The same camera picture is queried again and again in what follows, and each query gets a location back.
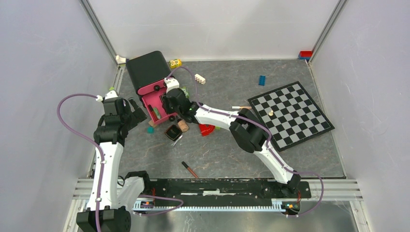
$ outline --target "chessboard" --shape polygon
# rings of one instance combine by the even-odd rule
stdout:
[[[299,82],[248,99],[258,119],[283,151],[335,127]]]

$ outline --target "white panel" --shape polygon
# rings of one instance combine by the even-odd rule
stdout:
[[[348,1],[312,64],[376,232],[410,227],[409,21],[408,0]]]
[[[93,146],[59,122],[59,101],[104,94],[116,67],[78,1],[0,3],[0,231],[59,232]],[[66,101],[62,116],[92,136],[103,107]]]
[[[296,58],[337,0],[90,0],[116,52],[167,59]]]

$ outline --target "white plastic clip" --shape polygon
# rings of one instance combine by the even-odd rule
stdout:
[[[97,95],[97,98],[95,99],[98,102],[102,102],[103,101],[103,97],[100,95]]]

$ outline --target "yellow toy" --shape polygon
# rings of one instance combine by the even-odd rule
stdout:
[[[174,69],[176,67],[179,67],[182,65],[182,61],[180,59],[173,59],[169,62],[169,66],[171,66],[171,69]]]

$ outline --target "chessboard black border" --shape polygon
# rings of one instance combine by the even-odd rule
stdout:
[[[295,143],[292,143],[292,144],[290,144],[290,145],[284,146],[283,148],[280,148],[280,147],[279,147],[279,145],[278,145],[277,142],[273,139],[273,136],[272,136],[271,142],[272,142],[272,144],[275,146],[275,148],[276,148],[277,151],[284,151],[284,150],[286,150],[286,149],[288,149],[288,148],[291,148],[291,147],[293,147],[293,146],[296,146],[296,145],[298,145],[298,144],[301,144],[301,143],[303,143],[303,142],[305,142],[305,141],[307,141],[307,140],[309,140],[309,139],[312,139],[312,138],[317,137],[317,136],[319,136],[319,135],[322,135],[322,134],[324,134],[324,133],[326,133],[326,132],[329,132],[329,131],[331,131],[331,130],[333,130],[333,129],[335,128],[335,127],[333,126],[333,124],[330,122],[330,120],[326,117],[326,115],[323,113],[323,111],[320,109],[320,107],[316,104],[316,102],[312,99],[312,97],[309,95],[309,93],[306,91],[306,89],[302,86],[302,84],[301,84],[299,81],[290,83],[290,84],[288,84],[288,85],[285,85],[285,86],[276,88],[276,89],[274,89],[274,90],[268,91],[268,92],[266,92],[266,93],[259,94],[259,95],[255,96],[255,97],[249,98],[249,99],[248,99],[248,102],[249,102],[250,106],[252,107],[253,111],[255,112],[256,116],[258,117],[259,121],[267,128],[266,123],[262,120],[262,117],[261,117],[261,115],[259,114],[259,112],[256,110],[255,105],[252,104],[252,100],[255,100],[255,99],[257,99],[257,98],[260,98],[260,97],[265,96],[265,95],[267,95],[267,94],[270,94],[270,93],[272,93],[272,92],[276,92],[276,91],[278,91],[278,90],[281,90],[281,89],[284,89],[284,88],[293,86],[294,84],[298,84],[298,85],[300,86],[300,88],[306,93],[307,97],[308,97],[308,98],[310,99],[310,101],[316,106],[316,108],[317,108],[318,111],[321,113],[321,115],[324,117],[324,119],[326,120],[326,122],[329,123],[330,127],[327,128],[327,129],[324,129],[324,130],[322,130],[321,132],[318,132],[318,133],[316,133],[316,134],[314,134],[314,135],[311,135],[311,136],[309,136],[309,137],[303,138],[303,139],[301,139],[301,140],[299,140],[299,141],[297,141],[297,142],[295,142]]]

